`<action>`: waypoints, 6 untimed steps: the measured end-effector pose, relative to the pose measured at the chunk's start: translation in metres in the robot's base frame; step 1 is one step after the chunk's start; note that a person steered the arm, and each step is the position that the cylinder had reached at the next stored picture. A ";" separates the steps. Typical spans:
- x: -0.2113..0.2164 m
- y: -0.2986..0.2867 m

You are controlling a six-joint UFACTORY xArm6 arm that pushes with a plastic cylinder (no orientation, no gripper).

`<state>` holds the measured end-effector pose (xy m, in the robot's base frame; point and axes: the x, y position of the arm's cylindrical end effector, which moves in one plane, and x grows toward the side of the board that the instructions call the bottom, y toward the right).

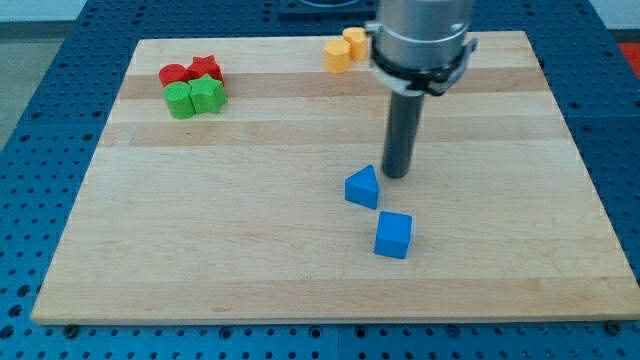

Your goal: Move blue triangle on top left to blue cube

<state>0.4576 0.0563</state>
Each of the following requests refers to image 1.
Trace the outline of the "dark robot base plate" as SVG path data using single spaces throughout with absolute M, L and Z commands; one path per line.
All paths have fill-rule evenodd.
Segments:
M 374 15 L 377 0 L 279 0 L 278 17 L 334 17 L 343 15 Z

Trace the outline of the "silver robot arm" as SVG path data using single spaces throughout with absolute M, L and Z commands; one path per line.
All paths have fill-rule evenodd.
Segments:
M 365 25 L 370 69 L 391 90 L 382 171 L 402 178 L 410 169 L 424 97 L 441 96 L 466 71 L 477 47 L 465 39 L 472 0 L 383 0 Z

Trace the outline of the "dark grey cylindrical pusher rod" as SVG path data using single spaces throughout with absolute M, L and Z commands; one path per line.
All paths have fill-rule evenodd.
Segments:
M 392 93 L 384 142 L 382 170 L 389 178 L 409 172 L 424 96 Z

